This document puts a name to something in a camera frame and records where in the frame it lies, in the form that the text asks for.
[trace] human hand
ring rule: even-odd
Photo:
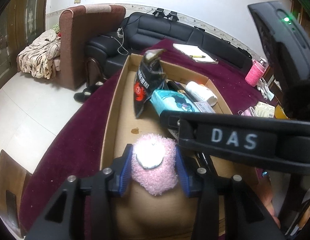
[[[275,210],[272,204],[273,191],[268,176],[260,179],[259,184],[252,187],[252,189],[259,197],[263,205],[266,207],[268,212],[271,214],[278,227],[280,228],[280,221],[277,217],[275,217]],[[304,227],[309,218],[310,218],[310,206],[304,213],[300,222],[298,223],[299,230],[301,230]]]

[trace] black snack bag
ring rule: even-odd
[[[134,80],[134,111],[138,118],[144,109],[145,102],[152,96],[155,89],[162,89],[166,74],[160,65],[159,55],[165,49],[151,49],[145,52],[139,64]]]

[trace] white cable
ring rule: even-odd
[[[115,40],[120,44],[120,47],[117,49],[117,52],[118,52],[119,54],[123,55],[123,56],[127,56],[127,55],[129,54],[129,52],[128,52],[127,49],[125,49],[125,48],[123,47],[123,44],[124,44],[124,31],[123,31],[123,28],[121,28],[121,29],[122,29],[122,32],[123,32],[123,42],[122,42],[122,43],[120,43],[120,41],[119,41],[118,39],[116,39],[115,37],[113,37],[113,36],[105,36],[105,35],[102,35],[102,34],[101,34],[100,36],[115,39]],[[127,52],[127,54],[120,53],[120,52],[119,52],[119,49],[120,49],[120,48],[123,48],[123,49]]]

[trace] white bottle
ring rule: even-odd
[[[217,103],[215,94],[209,88],[198,85],[196,82],[189,82],[186,90],[199,102],[206,101],[210,106],[214,106]]]

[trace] notebook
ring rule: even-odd
[[[187,56],[204,56],[204,57],[192,57],[193,60],[196,62],[205,62],[205,63],[212,63],[218,64],[218,61],[213,60],[208,54],[203,52],[199,47],[192,46],[192,45],[184,45],[184,44],[173,44],[175,49],[178,49],[182,53],[186,54]]]

